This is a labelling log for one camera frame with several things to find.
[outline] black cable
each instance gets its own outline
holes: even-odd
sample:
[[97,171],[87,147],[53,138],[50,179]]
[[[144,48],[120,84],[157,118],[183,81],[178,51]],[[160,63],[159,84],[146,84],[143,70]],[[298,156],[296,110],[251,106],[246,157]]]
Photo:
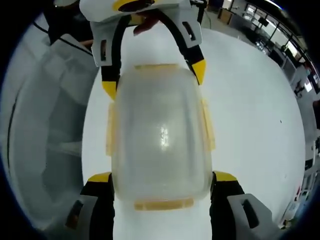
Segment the black cable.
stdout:
[[209,23],[210,23],[210,29],[211,29],[211,18],[209,17],[208,13],[206,10],[204,10],[205,15],[207,16],[207,18],[209,19]]
[[[44,33],[46,33],[46,34],[49,34],[49,32],[48,32],[47,30],[45,30],[44,28],[40,27],[40,26],[39,26],[38,24],[36,24],[35,22],[33,23],[33,25],[34,25],[37,29],[39,29],[40,31],[42,31],[42,32],[44,32]],[[86,54],[89,54],[90,56],[93,56],[90,52],[82,49],[81,47],[78,47],[77,45],[72,44],[71,42],[69,42],[69,41],[67,41],[67,40],[64,40],[64,39],[61,38],[61,37],[59,37],[58,39],[59,39],[60,41],[64,42],[65,44],[68,44],[68,45],[71,46],[71,47],[74,47],[74,48],[76,48],[76,49],[78,49],[78,50],[80,50],[80,51],[82,51],[82,52],[84,52],[84,53],[86,53]]]

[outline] gray floor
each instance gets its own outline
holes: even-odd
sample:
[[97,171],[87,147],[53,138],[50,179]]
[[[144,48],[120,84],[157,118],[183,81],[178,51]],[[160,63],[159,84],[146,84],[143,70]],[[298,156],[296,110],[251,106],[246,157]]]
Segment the gray floor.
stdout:
[[214,31],[218,31],[218,32],[227,34],[231,37],[237,38],[237,39],[239,39],[249,45],[254,46],[254,44],[252,42],[250,42],[249,39],[247,39],[247,37],[242,32],[240,32],[236,29],[233,29],[230,26],[228,26],[227,24],[221,22],[218,19],[217,13],[209,12],[206,10],[203,15],[201,26],[205,29],[212,29]]

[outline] hand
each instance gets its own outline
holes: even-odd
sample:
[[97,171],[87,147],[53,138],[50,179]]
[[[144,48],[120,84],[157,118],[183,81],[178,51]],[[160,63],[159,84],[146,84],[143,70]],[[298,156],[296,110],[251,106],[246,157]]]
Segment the hand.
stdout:
[[133,34],[135,36],[150,30],[154,25],[157,24],[157,22],[159,22],[159,20],[154,18],[148,11],[140,12],[138,13],[138,15],[145,17],[145,19],[143,23],[136,26],[135,29],[133,30]]

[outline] desk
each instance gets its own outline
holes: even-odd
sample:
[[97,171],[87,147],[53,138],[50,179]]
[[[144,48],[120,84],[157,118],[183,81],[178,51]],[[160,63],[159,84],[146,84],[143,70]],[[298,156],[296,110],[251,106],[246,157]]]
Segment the desk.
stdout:
[[[304,129],[294,93],[279,66],[259,50],[209,29],[202,30],[202,37],[206,72],[200,88],[208,101],[215,136],[212,167],[235,175],[243,190],[262,201],[277,222],[304,177]],[[121,52],[122,72],[146,63],[178,63],[187,68],[162,24],[135,37],[133,28],[127,28]],[[109,103],[99,72],[83,129],[84,182],[111,170],[105,147]],[[124,217],[119,200],[114,205],[114,239],[211,239],[209,196],[193,208],[158,216],[136,212]]]

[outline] frosted plastic cover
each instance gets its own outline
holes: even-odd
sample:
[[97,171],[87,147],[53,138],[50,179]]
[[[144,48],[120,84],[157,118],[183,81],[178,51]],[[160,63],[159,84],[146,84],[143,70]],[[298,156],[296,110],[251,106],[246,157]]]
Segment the frosted plastic cover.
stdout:
[[125,201],[204,197],[211,152],[195,76],[176,66],[125,72],[114,106],[112,176]]

